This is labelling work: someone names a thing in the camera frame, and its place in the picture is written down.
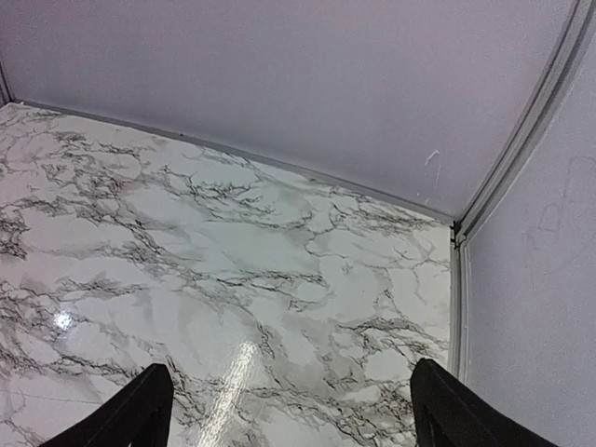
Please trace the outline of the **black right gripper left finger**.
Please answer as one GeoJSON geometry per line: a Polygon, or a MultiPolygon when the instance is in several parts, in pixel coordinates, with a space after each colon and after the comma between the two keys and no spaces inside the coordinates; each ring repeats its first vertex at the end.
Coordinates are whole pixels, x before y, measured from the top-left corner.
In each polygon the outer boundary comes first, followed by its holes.
{"type": "Polygon", "coordinates": [[[173,383],[168,368],[153,363],[95,412],[46,441],[46,446],[166,446],[173,383]]]}

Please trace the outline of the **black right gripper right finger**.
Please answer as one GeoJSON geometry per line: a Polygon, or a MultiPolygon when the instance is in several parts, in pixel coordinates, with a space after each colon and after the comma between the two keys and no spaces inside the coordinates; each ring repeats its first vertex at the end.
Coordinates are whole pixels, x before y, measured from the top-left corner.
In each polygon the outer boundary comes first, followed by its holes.
{"type": "Polygon", "coordinates": [[[501,414],[433,359],[416,363],[410,387],[420,446],[554,446],[501,414]]]}

